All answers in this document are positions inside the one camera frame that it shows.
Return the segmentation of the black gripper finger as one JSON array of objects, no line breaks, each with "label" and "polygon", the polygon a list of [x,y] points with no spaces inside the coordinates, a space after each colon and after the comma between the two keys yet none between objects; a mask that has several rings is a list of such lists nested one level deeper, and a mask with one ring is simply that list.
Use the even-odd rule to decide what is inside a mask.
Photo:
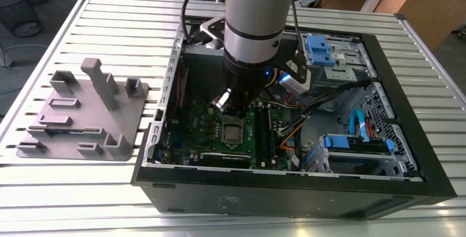
[{"label": "black gripper finger", "polygon": [[211,104],[220,113],[233,113],[235,109],[232,90],[227,88],[224,93],[213,98]]},{"label": "black gripper finger", "polygon": [[251,101],[257,98],[260,90],[233,90],[232,91],[232,114],[237,117],[245,115],[245,110]]}]

